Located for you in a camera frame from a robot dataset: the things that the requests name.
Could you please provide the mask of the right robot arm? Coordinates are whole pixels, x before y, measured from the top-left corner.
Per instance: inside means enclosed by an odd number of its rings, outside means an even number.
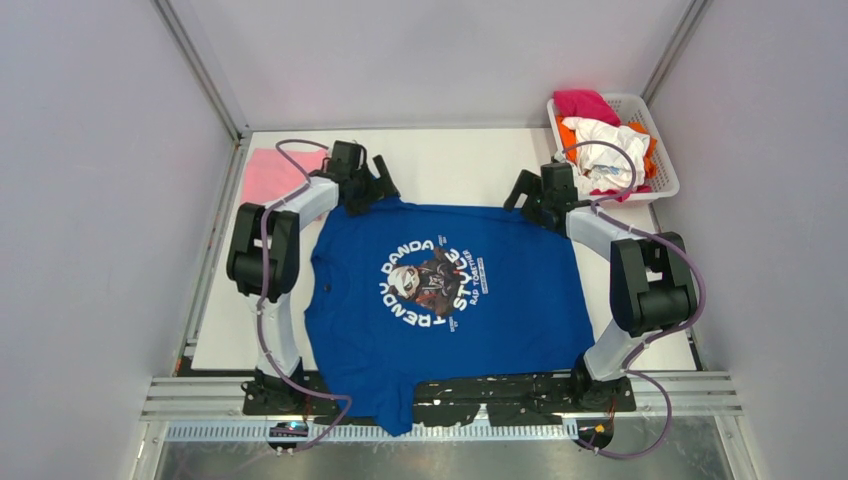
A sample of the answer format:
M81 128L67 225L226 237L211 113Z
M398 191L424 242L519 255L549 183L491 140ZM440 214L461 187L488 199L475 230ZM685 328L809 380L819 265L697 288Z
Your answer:
M581 353L566 391L580 410L600 410L623 394L627 370L662 334L691 320L698 307L695 282L682 255L682 238L649 234L581 200L572 168L549 163L523 170L503 207L518 208L533 224L582 244L609 263L612 319L600 338Z

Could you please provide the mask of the blue printed t shirt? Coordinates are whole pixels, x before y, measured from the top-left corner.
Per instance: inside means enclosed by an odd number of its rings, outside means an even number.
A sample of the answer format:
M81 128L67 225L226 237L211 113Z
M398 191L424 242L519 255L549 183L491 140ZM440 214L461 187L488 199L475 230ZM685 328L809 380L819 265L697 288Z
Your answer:
M572 243L492 207L330 212L305 327L349 415L392 435L425 381L570 368L594 342Z

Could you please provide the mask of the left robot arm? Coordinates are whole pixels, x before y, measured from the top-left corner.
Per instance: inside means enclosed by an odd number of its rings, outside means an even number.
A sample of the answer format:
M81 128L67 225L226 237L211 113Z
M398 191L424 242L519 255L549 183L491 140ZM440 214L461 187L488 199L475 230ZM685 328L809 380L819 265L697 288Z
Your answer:
M321 156L313 170L288 151L292 143L280 140L275 150L294 168L298 183L274 200L239 206L226 260L227 277L252 302L255 316L258 360L242 386L249 415L298 413L308 400L325 396L307 387L294 336L291 293L300 274L304 228L336 207L362 215L399 194L385 159L370 156L359 143L302 140Z

